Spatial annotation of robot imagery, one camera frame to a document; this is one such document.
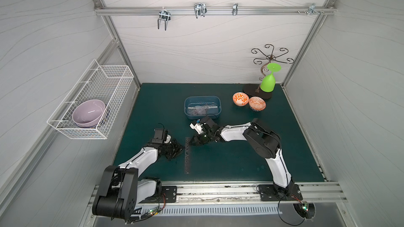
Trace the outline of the metal single hook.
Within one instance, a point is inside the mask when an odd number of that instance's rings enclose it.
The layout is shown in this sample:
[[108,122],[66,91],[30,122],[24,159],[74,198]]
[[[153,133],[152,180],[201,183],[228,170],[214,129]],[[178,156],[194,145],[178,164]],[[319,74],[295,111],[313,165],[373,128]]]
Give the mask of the metal single hook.
[[238,3],[234,3],[232,6],[232,16],[237,16],[238,14]]

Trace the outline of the green plastic goblet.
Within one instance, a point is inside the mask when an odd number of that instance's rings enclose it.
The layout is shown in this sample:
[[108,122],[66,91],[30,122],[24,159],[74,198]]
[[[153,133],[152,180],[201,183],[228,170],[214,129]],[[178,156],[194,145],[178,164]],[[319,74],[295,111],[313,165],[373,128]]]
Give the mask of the green plastic goblet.
[[272,92],[276,85],[274,73],[282,70],[282,67],[277,63],[268,63],[262,67],[264,78],[260,84],[260,89],[264,92]]

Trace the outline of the blue plastic storage box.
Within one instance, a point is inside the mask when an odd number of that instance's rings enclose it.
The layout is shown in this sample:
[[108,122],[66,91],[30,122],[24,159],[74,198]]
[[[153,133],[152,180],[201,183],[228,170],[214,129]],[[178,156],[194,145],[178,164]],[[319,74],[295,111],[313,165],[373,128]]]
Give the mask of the blue plastic storage box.
[[222,112],[222,102],[217,96],[190,96],[184,101],[184,114],[190,120],[209,116],[216,119]]

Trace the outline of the orange patterned bowl right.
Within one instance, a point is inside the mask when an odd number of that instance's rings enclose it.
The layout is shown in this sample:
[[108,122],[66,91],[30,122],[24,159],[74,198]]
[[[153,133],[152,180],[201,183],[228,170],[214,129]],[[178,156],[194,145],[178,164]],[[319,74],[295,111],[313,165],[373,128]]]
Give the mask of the orange patterned bowl right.
[[262,98],[254,96],[249,99],[249,107],[253,111],[263,111],[266,108],[266,102]]

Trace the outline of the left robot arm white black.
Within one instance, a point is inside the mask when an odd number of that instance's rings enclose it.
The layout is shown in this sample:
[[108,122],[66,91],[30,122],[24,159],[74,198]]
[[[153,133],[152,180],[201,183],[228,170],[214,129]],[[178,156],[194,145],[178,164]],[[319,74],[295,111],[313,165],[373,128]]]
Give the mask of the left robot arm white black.
[[162,144],[148,144],[139,153],[119,166],[108,166],[102,175],[96,193],[92,214],[125,221],[135,221],[132,217],[137,205],[153,199],[156,203],[165,200],[162,182],[159,178],[145,178],[140,175],[161,156],[167,160],[178,157],[183,146],[176,140]]

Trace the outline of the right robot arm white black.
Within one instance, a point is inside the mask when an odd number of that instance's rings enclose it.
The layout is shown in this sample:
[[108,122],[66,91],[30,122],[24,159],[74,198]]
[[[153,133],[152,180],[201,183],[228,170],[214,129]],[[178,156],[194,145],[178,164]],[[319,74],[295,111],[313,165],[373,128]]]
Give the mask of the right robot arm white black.
[[202,146],[212,141],[246,141],[255,152],[264,158],[271,171],[275,194],[280,198],[291,195],[295,185],[284,161],[280,135],[271,130],[262,120],[255,118],[242,125],[219,126],[209,116],[191,122],[196,131],[190,144]]

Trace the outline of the metal double hook centre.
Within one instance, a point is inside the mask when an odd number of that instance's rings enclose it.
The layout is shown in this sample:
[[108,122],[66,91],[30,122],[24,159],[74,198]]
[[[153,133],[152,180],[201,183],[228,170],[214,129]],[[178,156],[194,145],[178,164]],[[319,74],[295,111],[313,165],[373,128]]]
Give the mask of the metal double hook centre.
[[199,18],[201,17],[205,17],[206,13],[207,13],[207,6],[205,3],[196,3],[194,5],[194,12],[195,12],[195,17]]

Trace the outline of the blue semicircle protractor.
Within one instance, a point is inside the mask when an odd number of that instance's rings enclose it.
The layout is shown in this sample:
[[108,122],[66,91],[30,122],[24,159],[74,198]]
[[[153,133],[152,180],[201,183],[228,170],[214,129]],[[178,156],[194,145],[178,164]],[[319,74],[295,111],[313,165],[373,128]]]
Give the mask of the blue semicircle protractor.
[[193,116],[204,116],[206,115],[206,109],[196,109],[190,112]]

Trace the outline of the metal double hook left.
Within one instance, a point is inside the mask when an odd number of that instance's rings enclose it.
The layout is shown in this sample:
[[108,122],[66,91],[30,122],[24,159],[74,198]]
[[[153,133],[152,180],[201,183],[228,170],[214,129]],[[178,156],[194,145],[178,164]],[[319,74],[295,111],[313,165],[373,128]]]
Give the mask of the metal double hook left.
[[164,24],[164,30],[167,30],[168,22],[171,20],[171,13],[166,10],[162,10],[159,12],[158,20],[157,20],[157,28],[160,29],[162,24]]

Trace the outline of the dark straight stencil ruler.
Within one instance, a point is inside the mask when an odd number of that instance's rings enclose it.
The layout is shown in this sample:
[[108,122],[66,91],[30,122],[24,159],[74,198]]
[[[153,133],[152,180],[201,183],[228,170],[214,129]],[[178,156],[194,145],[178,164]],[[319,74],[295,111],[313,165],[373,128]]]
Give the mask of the dark straight stencil ruler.
[[185,142],[185,164],[184,164],[184,172],[185,174],[190,174],[190,141],[191,138],[187,137]]

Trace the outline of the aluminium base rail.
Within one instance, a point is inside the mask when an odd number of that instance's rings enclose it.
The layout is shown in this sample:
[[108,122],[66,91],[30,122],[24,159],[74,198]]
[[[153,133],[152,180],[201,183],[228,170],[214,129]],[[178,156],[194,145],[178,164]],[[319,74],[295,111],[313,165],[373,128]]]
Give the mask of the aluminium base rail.
[[[260,200],[259,181],[164,181],[176,186],[176,201],[168,206],[264,204]],[[347,202],[337,182],[298,182],[299,194],[312,203]]]

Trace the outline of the long thin clear ruler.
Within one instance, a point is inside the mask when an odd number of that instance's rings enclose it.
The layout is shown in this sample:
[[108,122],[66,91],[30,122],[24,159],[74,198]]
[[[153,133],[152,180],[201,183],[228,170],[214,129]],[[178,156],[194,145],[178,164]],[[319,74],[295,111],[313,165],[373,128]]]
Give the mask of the long thin clear ruler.
[[196,109],[217,109],[219,108],[218,106],[210,106],[210,105],[204,105],[204,106],[188,106],[187,109],[189,110],[196,110]]

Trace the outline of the orange patterned bowl left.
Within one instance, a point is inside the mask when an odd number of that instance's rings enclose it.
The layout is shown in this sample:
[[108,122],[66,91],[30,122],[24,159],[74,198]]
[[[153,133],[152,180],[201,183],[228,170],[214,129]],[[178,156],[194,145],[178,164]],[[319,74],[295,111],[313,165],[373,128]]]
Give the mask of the orange patterned bowl left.
[[233,102],[239,107],[246,106],[249,103],[249,96],[244,92],[234,93]]

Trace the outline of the purple bowl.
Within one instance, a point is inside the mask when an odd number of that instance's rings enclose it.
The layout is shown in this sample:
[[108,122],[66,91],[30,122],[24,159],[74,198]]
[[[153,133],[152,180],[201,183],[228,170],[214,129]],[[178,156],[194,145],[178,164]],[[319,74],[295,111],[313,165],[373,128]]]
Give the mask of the purple bowl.
[[72,114],[73,122],[81,128],[90,128],[96,126],[104,111],[106,105],[103,101],[92,99],[80,104]]

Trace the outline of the black metal cup stand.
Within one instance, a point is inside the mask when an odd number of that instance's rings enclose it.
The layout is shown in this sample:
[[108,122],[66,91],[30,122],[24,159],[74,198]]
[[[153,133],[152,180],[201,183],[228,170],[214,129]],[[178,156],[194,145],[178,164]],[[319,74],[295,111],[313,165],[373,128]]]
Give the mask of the black metal cup stand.
[[270,54],[264,53],[259,48],[253,48],[251,50],[252,54],[261,54],[262,58],[253,59],[254,64],[261,65],[260,73],[262,76],[260,79],[260,84],[245,84],[243,87],[243,92],[249,97],[257,96],[264,100],[272,98],[272,93],[275,89],[276,78],[275,73],[282,70],[281,64],[291,65],[295,61],[292,58],[286,58],[286,61],[280,61],[278,58],[289,53],[287,48],[281,47],[279,51],[281,54],[274,55],[275,47],[272,44],[264,45],[265,49],[270,49]]

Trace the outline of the green table mat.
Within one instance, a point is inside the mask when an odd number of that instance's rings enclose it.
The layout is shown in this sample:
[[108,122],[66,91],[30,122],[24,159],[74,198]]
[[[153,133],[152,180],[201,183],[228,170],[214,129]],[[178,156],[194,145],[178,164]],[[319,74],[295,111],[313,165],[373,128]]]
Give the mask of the green table mat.
[[[324,180],[309,149],[283,89],[276,85],[263,111],[233,103],[233,94],[242,91],[241,84],[152,84],[144,83],[134,104],[117,151],[114,164],[124,163],[137,154],[153,137],[156,128],[165,128],[181,145],[192,137],[191,121],[184,113],[185,99],[191,96],[217,96],[222,112],[221,126],[239,125],[258,118],[280,135],[288,171],[296,182]],[[190,168],[185,172],[185,156],[173,160],[162,157],[143,173],[164,181],[271,181],[264,158],[246,141],[212,142],[190,149]]]

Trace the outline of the aluminium top rail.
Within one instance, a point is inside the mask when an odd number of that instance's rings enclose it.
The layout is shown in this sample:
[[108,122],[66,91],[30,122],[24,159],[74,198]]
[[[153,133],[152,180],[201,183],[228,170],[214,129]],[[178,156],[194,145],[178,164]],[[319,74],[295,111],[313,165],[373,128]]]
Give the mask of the aluminium top rail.
[[[308,6],[238,6],[237,16],[271,16],[271,15],[299,15],[297,11],[305,11]],[[162,10],[169,11],[171,16],[195,16],[194,7],[105,7],[96,9],[98,16],[154,16],[157,17]],[[334,7],[316,6],[318,11],[324,11],[325,15],[333,15],[337,12]],[[206,16],[232,16],[232,6],[213,7],[207,6]]]

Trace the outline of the clear stencil template ruler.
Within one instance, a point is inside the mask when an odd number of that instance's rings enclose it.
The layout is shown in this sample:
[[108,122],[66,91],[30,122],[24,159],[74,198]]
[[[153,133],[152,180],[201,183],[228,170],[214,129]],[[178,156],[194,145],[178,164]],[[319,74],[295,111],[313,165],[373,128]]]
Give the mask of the clear stencil template ruler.
[[218,112],[218,106],[209,104],[189,106],[187,112],[192,116],[216,114]]

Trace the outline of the metal hook right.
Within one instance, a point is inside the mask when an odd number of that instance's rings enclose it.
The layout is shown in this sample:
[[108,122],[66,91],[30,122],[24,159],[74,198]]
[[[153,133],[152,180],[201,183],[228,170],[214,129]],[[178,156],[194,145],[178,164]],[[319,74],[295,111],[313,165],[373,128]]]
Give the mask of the metal hook right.
[[310,16],[310,15],[324,15],[325,12],[324,11],[318,11],[316,9],[316,4],[312,3],[310,6],[308,6],[308,8],[301,12],[301,11],[297,11],[297,14],[302,15],[305,14],[306,16]]

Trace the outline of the orange patterned bowl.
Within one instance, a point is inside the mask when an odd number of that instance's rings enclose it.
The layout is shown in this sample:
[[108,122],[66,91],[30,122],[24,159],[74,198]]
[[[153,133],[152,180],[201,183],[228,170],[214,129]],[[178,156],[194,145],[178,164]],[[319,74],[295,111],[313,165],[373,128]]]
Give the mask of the orange patterned bowl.
[[234,93],[233,102],[239,107],[246,106],[249,103],[249,96],[244,92]]
[[249,107],[253,111],[263,111],[266,108],[266,102],[262,98],[254,96],[249,99]]

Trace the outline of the metal double hook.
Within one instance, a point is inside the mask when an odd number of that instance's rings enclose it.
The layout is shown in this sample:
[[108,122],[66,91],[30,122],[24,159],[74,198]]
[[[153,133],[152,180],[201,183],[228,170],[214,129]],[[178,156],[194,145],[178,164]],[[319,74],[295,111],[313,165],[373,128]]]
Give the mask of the metal double hook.
[[196,3],[194,5],[194,12],[195,12],[195,17],[199,18],[201,17],[205,17],[206,13],[207,13],[207,6],[205,3]]
[[158,20],[157,20],[157,28],[160,29],[162,24],[164,24],[164,30],[167,30],[168,22],[171,20],[171,13],[166,10],[162,10],[159,12]]

